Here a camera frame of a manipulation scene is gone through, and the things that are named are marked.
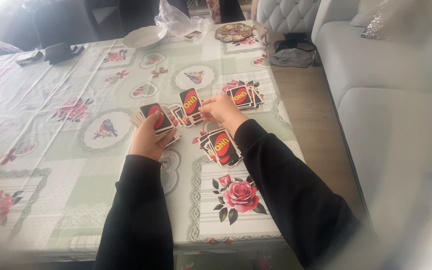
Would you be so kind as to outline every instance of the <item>black sleeve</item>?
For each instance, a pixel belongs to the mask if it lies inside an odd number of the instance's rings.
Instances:
[[[128,155],[104,224],[94,270],[173,269],[173,235],[161,165]]]
[[[274,134],[255,120],[237,129],[235,143],[274,222],[303,267],[314,266],[332,244],[343,245],[360,225],[346,201]]]

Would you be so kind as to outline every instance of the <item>hand of cards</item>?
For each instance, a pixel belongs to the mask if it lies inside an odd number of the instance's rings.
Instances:
[[[139,107],[139,110],[131,115],[131,118],[129,121],[135,125],[136,127],[140,127],[146,118],[151,114],[161,114],[163,117],[161,117],[156,123],[154,124],[154,132],[156,133],[156,142],[165,137],[165,135],[170,132],[172,129],[175,129],[173,122],[171,119],[167,116],[167,114],[164,112],[163,108],[158,103],[152,103],[148,105],[143,105]],[[173,139],[169,142],[168,145],[166,145],[166,148],[174,144],[177,140],[179,140],[181,134],[176,132]]]
[[[198,108],[201,102],[194,88],[179,94],[183,106],[171,109],[171,113],[176,117],[180,126],[192,127],[203,121],[199,115]]]
[[[258,89],[254,86],[240,85],[226,91],[228,95],[240,110],[258,109],[259,104],[264,103],[259,95]]]
[[[198,141],[209,160],[220,166],[233,167],[243,159],[241,151],[225,128],[213,130],[198,138]]]

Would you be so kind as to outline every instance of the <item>plastic bag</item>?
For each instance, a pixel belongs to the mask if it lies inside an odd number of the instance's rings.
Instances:
[[[159,14],[154,17],[157,26],[167,30],[168,38],[173,41],[189,40],[198,42],[208,32],[211,22],[208,19],[190,19],[168,1],[159,2]]]

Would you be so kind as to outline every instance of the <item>tablecloth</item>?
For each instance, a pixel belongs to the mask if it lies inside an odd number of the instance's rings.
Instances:
[[[93,260],[134,131],[130,115],[149,102],[179,106],[185,89],[204,100],[240,83],[257,86],[264,104],[243,113],[304,160],[261,42],[263,26],[243,23],[254,34],[239,42],[214,39],[221,25],[213,25],[200,42],[167,37],[148,50],[122,39],[84,44],[80,56],[56,65],[21,67],[21,54],[1,56],[0,244],[33,261]],[[107,119],[116,134],[100,131]],[[243,162],[220,167],[195,144],[218,127],[178,128],[181,139],[161,157],[175,253],[285,245],[259,192],[261,207],[232,216],[232,224],[215,209],[224,192],[219,179],[248,176]]]

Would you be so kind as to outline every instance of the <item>hand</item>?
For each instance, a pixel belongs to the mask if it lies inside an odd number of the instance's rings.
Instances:
[[[234,136],[238,127],[249,118],[244,115],[228,95],[213,95],[199,107],[202,119],[206,122],[221,122]]]
[[[171,138],[173,138],[173,136],[176,134],[176,129],[173,129],[162,139],[156,141],[154,125],[158,121],[159,117],[163,117],[163,115],[159,113],[153,113],[152,115],[148,116],[148,118],[142,122],[141,126],[132,134],[129,155],[140,155],[159,162],[164,148],[170,142]],[[174,119],[174,116],[171,115],[169,119],[175,126],[178,125],[178,122]]]

